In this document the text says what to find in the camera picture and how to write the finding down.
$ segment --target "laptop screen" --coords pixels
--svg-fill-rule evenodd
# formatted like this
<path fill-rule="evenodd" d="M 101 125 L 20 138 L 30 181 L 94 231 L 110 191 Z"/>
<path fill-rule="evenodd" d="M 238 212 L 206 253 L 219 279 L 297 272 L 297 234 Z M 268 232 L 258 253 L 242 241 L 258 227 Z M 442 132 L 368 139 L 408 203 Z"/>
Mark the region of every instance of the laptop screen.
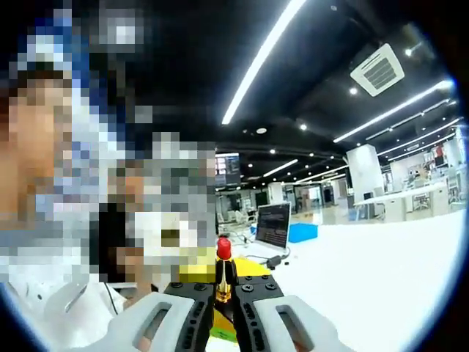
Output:
<path fill-rule="evenodd" d="M 290 203 L 259 207 L 256 241 L 286 248 L 290 224 Z"/>

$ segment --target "computer screen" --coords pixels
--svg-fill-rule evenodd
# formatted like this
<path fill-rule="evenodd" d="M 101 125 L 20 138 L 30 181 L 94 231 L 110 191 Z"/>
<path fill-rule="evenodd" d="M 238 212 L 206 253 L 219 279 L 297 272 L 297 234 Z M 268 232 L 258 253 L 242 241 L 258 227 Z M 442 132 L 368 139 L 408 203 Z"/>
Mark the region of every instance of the computer screen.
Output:
<path fill-rule="evenodd" d="M 215 187 L 241 183 L 240 155 L 238 153 L 215 154 Z"/>
<path fill-rule="evenodd" d="M 256 240 L 286 248 L 290 213 L 289 202 L 259 207 Z"/>

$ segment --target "laptop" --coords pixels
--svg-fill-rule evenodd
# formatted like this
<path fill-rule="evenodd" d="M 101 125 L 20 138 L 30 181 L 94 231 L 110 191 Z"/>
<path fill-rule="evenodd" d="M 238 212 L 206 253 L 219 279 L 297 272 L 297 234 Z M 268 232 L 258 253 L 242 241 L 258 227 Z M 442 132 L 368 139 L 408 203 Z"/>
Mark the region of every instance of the laptop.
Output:
<path fill-rule="evenodd" d="M 257 228 L 254 242 L 245 249 L 245 257 L 257 263 L 264 258 L 285 255 L 287 250 L 292 205 L 282 202 L 257 208 Z"/>

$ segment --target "green object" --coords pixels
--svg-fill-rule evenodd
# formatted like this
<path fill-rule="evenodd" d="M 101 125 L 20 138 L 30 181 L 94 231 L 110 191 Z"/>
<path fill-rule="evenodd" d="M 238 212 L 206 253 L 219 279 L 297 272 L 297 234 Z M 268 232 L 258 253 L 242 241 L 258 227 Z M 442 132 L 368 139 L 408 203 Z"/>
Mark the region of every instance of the green object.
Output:
<path fill-rule="evenodd" d="M 233 334 L 232 332 L 227 331 L 225 329 L 213 327 L 210 330 L 210 335 L 212 335 L 213 337 L 217 337 L 218 339 L 237 343 L 236 334 Z"/>

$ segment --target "black ceiling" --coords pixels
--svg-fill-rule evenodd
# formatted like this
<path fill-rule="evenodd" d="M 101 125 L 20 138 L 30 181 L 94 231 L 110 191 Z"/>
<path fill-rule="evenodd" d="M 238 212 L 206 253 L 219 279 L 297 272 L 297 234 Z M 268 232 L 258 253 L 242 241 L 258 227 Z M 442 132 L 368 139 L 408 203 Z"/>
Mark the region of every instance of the black ceiling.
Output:
<path fill-rule="evenodd" d="M 101 3 L 106 2 L 107 8 L 127 9 L 118 12 L 122 15 L 137 9 L 132 13 L 144 26 L 142 44 L 120 50 L 107 60 L 103 60 L 103 47 L 92 47 L 96 62 L 108 63 L 104 71 L 114 82 L 111 91 L 125 97 L 122 101 L 129 106 L 152 106 L 151 124 L 132 123 L 133 114 L 128 114 L 128 139 L 139 149 L 151 146 L 153 131 L 177 131 L 181 139 L 213 141 L 217 153 L 241 153 L 245 180 L 299 160 L 266 180 L 251 178 L 251 186 L 273 177 L 291 181 L 293 177 L 305 178 L 309 172 L 324 172 L 327 166 L 342 166 L 342 157 L 357 143 L 368 142 L 380 152 L 398 145 L 397 139 L 400 143 L 410 141 L 459 116 L 454 92 L 437 91 L 339 143 L 333 142 L 448 79 L 438 53 L 399 15 L 392 1 L 308 0 L 277 42 L 228 125 L 221 124 L 224 113 L 288 0 L 269 0 L 268 6 L 266 1 L 252 0 Z M 97 33 L 97 4 L 73 2 L 84 33 Z M 350 72 L 384 43 L 396 53 L 405 78 L 372 98 L 350 78 Z M 416 48 L 411 57 L 405 55 L 406 48 Z M 351 87 L 358 88 L 357 95 L 349 93 Z M 366 140 L 445 99 L 451 100 L 392 132 Z M 306 131 L 299 129 L 303 123 Z M 256 129 L 261 127 L 267 132 L 259 135 Z M 435 139 L 428 137 L 427 144 Z M 400 153 L 396 150 L 388 156 Z"/>

